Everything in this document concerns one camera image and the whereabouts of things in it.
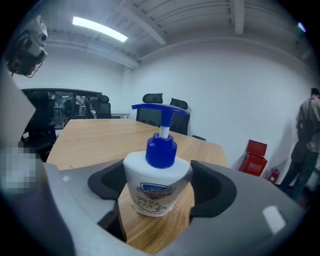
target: fire extinguisher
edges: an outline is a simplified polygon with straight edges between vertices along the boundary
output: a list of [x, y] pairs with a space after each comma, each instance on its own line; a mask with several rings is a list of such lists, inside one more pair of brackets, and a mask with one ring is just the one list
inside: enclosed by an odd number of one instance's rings
[[275, 184], [275, 182], [277, 181], [278, 177], [279, 177], [280, 172], [278, 171], [277, 168], [273, 168], [271, 170], [271, 175], [268, 178], [268, 182], [271, 182], [272, 184]]

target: blue pump nozzle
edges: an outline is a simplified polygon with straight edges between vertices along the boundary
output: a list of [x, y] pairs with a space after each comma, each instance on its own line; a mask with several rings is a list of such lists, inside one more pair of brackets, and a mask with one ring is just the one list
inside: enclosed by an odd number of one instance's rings
[[174, 138], [169, 135], [170, 124], [174, 113], [188, 115], [189, 112], [177, 106], [158, 103], [132, 105], [132, 109], [161, 110], [160, 133], [155, 133], [152, 138], [148, 139], [145, 159], [155, 168], [168, 168], [172, 166], [175, 162], [178, 146], [174, 142]]

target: pump dispenser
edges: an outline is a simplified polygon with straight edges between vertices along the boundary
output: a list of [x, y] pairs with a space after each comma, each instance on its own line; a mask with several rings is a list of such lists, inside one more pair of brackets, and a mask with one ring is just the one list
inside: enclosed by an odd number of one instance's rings
[[160, 132], [147, 140], [146, 151], [132, 152], [123, 161], [133, 208], [140, 214], [161, 217], [171, 211], [190, 181], [188, 161], [177, 157], [177, 143], [169, 135], [174, 113], [188, 114], [180, 107], [145, 103], [132, 109], [161, 110]]

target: red cardboard box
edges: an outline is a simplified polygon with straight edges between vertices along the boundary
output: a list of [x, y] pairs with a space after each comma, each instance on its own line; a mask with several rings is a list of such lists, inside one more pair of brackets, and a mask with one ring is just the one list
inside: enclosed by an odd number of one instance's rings
[[246, 155], [239, 171], [259, 177], [267, 164], [264, 158], [267, 146], [267, 144], [249, 139]]

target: wooden surface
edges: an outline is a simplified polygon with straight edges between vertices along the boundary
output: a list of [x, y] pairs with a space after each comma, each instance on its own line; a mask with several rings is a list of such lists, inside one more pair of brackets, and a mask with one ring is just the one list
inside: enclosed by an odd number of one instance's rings
[[[159, 128], [131, 119], [70, 120], [47, 163], [66, 170], [124, 159], [130, 152], [145, 151], [147, 139], [157, 132]], [[228, 167], [220, 145], [171, 131], [170, 134], [178, 145], [176, 156]], [[125, 186], [119, 207], [127, 243], [151, 254], [160, 251], [188, 226], [193, 206], [194, 192], [189, 183], [172, 211], [163, 217], [147, 217], [134, 211]]]

